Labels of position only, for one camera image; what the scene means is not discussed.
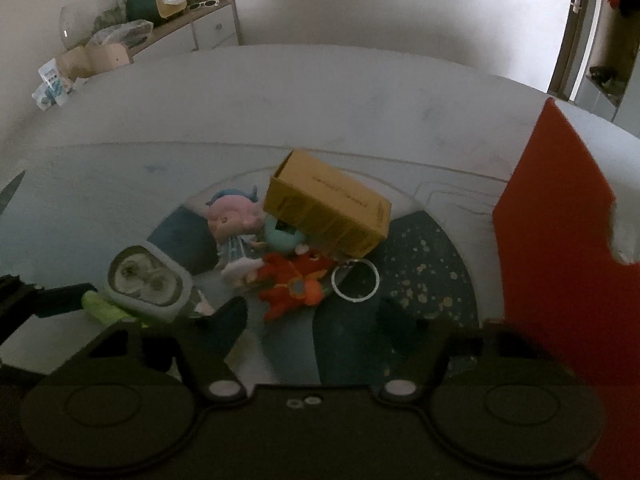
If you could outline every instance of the orange board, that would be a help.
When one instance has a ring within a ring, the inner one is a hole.
[[[573,367],[607,423],[590,465],[640,479],[640,264],[609,249],[615,196],[549,99],[494,209],[505,318]]]

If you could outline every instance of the orange stuffed animal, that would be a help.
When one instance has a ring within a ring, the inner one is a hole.
[[[322,301],[320,280],[336,261],[319,251],[308,250],[287,260],[282,254],[270,253],[263,258],[264,266],[258,269],[256,279],[268,278],[275,284],[258,294],[271,308],[264,315],[265,321],[278,319],[284,313],[303,305],[317,305]]]

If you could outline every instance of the metal ring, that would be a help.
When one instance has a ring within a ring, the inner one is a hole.
[[[361,263],[365,264],[367,267],[369,267],[371,270],[373,270],[373,273],[376,275],[376,286],[364,298],[350,298],[349,296],[343,294],[340,290],[338,290],[338,286],[335,284],[335,273],[340,268],[339,266],[335,267],[334,272],[331,273],[331,288],[334,290],[334,292],[338,296],[340,296],[344,300],[351,301],[351,303],[362,303],[363,301],[370,300],[371,298],[373,298],[373,295],[380,288],[380,273],[378,272],[378,269],[376,268],[376,266],[374,264],[372,264],[369,260],[364,260],[364,259],[363,260],[347,260],[345,262],[345,264],[347,264],[347,265],[349,265],[349,264],[357,264],[358,262],[361,262]]]

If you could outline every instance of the teal round toy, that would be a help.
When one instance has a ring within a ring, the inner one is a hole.
[[[264,221],[264,241],[271,251],[277,253],[292,253],[296,246],[304,243],[306,236],[295,227],[267,215]]]

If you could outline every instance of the door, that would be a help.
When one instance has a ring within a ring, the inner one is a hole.
[[[589,55],[590,31],[598,15],[599,0],[567,2],[567,22],[558,62],[548,92],[564,100],[574,99],[577,83],[582,80],[583,60]]]

